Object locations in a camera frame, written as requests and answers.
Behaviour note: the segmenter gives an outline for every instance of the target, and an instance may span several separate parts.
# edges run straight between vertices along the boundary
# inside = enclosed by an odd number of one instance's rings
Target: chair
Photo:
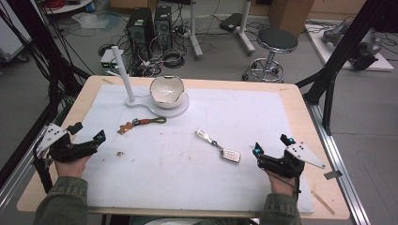
[[[242,80],[248,81],[249,76],[253,75],[261,82],[283,83],[284,70],[273,60],[275,53],[291,53],[297,48],[298,40],[287,31],[269,28],[260,30],[257,43],[269,51],[268,57],[253,60],[242,75]]]

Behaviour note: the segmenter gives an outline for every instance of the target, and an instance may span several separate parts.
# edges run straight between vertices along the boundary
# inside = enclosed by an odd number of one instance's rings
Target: keychain
[[[220,149],[220,152],[222,154],[222,158],[231,162],[235,162],[235,163],[239,163],[240,162],[240,153],[237,151],[232,151],[232,150],[228,150],[225,149],[221,146],[219,146],[217,144],[216,141],[213,141],[210,139],[210,137],[201,129],[197,129],[195,131],[196,135],[199,136],[199,138],[207,141],[208,143],[210,143],[211,145],[217,147],[218,149]]]
[[[132,122],[127,122],[125,125],[120,126],[120,130],[118,130],[117,133],[123,135],[127,131],[139,125],[145,125],[149,123],[164,124],[166,121],[166,118],[161,116],[154,119],[134,119]]]

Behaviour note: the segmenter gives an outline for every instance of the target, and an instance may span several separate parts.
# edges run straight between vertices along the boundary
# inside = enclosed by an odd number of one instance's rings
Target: white bowl
[[[166,109],[177,107],[184,100],[184,83],[177,76],[163,75],[150,84],[150,95],[155,103]]]

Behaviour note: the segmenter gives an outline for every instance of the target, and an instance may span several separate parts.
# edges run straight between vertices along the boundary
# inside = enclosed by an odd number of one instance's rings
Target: black metal frame
[[[58,106],[62,100],[62,96],[59,95],[59,90],[57,89],[59,85],[64,86],[65,95],[76,97],[80,93],[82,85],[78,83],[75,75],[83,79],[88,79],[91,76],[80,68],[75,67],[62,55],[49,29],[45,26],[30,0],[7,0],[7,2],[47,62],[50,74],[50,103],[8,159],[6,165],[1,169],[0,188],[9,179],[43,126],[49,121],[53,121],[58,115]],[[15,30],[14,27],[10,28],[18,38],[21,38],[18,35],[18,30]],[[32,52],[32,46],[25,45],[24,47],[29,52]]]
[[[314,83],[310,90],[303,95],[304,100],[312,105],[317,105],[319,99],[326,92],[322,126],[328,135],[331,135],[330,116],[336,77],[363,37],[382,15],[389,1],[367,0],[324,67],[313,76],[296,83],[298,88]]]

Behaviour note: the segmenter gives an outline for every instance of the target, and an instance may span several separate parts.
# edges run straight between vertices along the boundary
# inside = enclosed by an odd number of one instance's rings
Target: key fob
[[[222,150],[222,158],[231,162],[239,163],[240,162],[240,153],[237,151],[232,151],[229,149]]]

